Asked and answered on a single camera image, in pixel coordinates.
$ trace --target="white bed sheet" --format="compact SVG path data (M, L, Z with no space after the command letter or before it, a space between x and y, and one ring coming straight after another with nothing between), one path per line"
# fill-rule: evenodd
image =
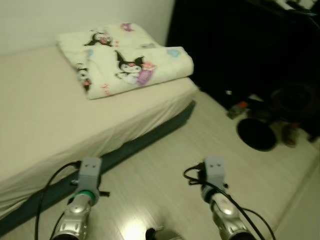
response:
M198 90L181 78L87 100L55 46L0 57L0 80L0 218L63 164L109 153L153 130L183 111Z

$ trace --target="bed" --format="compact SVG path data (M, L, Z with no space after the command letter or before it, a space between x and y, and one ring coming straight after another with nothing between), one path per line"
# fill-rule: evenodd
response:
M182 126L197 87L189 78L96 100L56 46L0 57L0 236L35 214L39 190L62 165L103 156L103 171ZM44 208L70 194L67 169Z

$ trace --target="black cable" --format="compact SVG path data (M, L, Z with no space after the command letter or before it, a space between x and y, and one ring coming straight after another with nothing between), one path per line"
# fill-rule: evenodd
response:
M52 230L52 233L51 233L51 236L50 236L49 240L51 240L51 239L54 237L56 228L57 228L60 220L62 219L62 217L63 217L64 215L65 215L65 213L63 212L63 213L60 215L59 219L56 221L56 223L55 223L55 225L54 225L54 227L53 227L53 230Z
M266 221L261 215L259 215L257 212L255 212L255 211L253 211L253 210L251 210L251 209L249 209L249 208L243 207L242 209L245 210L245 211L247 211L247 212L250 212L250 213L253 213L253 214L257 215L257 216L262 220L262 222L266 225L266 227L268 228L268 230L269 230L269 232L270 232L270 234L271 234L271 236L272 236L272 239L273 239L273 240L276 240L276 236L275 236L275 234L274 234L274 231L272 231L272 229L271 229L271 227L269 226L269 224L267 223L267 221Z
M35 215L35 225L34 225L34 240L38 240L39 238L39 220L40 220L40 213L42 210L42 202L44 200L44 196L48 190L48 187L50 186L51 182L53 181L53 179L65 168L69 167L69 166L74 166L76 168L78 168L81 164L81 161L75 161L75 162L70 162L65 164L64 166L60 167L58 169L58 171L56 171L52 177L50 178L50 180L46 183L45 187L43 188L41 195L40 195L40 199L39 199L39 205L38 208L36 210L36 215Z
M265 240L264 236L261 234L261 232L259 231L259 229L257 228L257 226L252 222L252 220L250 219L250 217L246 214L246 212L242 209L241 206L239 206L239 204L229 195L227 194L225 191L221 190L219 187L207 182L207 181L201 181L197 178L193 178L187 175L187 172L191 171L191 170L198 170L199 167L202 165L202 163L200 163L197 166L193 166L193 167L189 167L187 170L185 170L183 172L183 176L186 179L189 179L190 181L197 184L201 184L201 185L207 185L213 189L215 189L217 192L221 193L222 195L224 195L227 199L229 199L229 201L235 205L235 207L239 210L239 212L245 217L245 219L248 221L248 223L251 225L251 227L253 228L253 230L256 232L256 234L259 236L259 238L261 240Z

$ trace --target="bottle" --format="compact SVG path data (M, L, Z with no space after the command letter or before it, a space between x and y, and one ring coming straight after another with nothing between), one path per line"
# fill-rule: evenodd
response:
M230 119L235 119L236 117L240 116L242 113L244 113L246 111L248 107L248 103L246 103L245 101L241 101L236 105L233 105L229 111L227 112L227 116Z

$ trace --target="folded blanket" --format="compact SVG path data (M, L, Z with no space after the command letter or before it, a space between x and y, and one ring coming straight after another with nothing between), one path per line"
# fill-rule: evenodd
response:
M192 74L182 47L163 47L134 23L60 34L58 45L76 68L88 99L97 99Z

